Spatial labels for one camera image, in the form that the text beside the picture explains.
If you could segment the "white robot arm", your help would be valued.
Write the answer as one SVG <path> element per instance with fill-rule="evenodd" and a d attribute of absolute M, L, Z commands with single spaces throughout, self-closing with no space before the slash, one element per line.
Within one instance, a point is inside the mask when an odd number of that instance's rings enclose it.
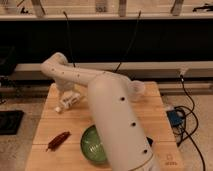
<path fill-rule="evenodd" d="M 124 75 L 71 67 L 60 52 L 41 64 L 41 71 L 63 90 L 72 83 L 87 87 L 89 110 L 112 171 L 161 171 L 135 114 L 135 91 Z"/>

